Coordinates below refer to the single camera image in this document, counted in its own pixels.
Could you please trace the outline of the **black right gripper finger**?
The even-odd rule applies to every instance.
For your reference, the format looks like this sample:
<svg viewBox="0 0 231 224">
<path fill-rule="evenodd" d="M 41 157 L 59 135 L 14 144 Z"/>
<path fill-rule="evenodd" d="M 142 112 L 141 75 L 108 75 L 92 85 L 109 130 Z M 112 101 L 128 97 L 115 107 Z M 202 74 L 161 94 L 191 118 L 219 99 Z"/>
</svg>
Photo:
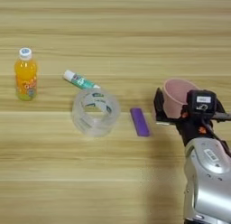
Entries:
<svg viewBox="0 0 231 224">
<path fill-rule="evenodd" d="M 216 102 L 216 112 L 214 115 L 214 119 L 217 122 L 226 122 L 226 121 L 231 121 L 231 114 L 227 113 L 222 105 L 222 103 L 220 102 L 219 99 L 217 99 Z"/>
<path fill-rule="evenodd" d="M 155 96 L 153 99 L 153 106 L 155 111 L 155 120 L 158 124 L 164 124 L 164 125 L 175 125 L 176 124 L 176 118 L 168 118 L 164 109 L 163 109 L 163 93 L 160 88 L 157 88 L 155 92 Z"/>
</svg>

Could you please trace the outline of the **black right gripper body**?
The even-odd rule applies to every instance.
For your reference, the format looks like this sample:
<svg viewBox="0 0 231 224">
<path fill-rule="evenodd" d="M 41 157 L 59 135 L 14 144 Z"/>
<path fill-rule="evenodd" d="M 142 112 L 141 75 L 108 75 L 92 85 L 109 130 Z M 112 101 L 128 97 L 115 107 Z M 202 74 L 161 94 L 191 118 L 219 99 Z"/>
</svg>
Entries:
<svg viewBox="0 0 231 224">
<path fill-rule="evenodd" d="M 181 111 L 180 117 L 177 119 L 176 127 L 184 145 L 187 145 L 189 141 L 195 138 L 205 137 L 219 139 L 214 133 L 213 123 L 210 119 L 194 117 L 187 109 Z"/>
</svg>

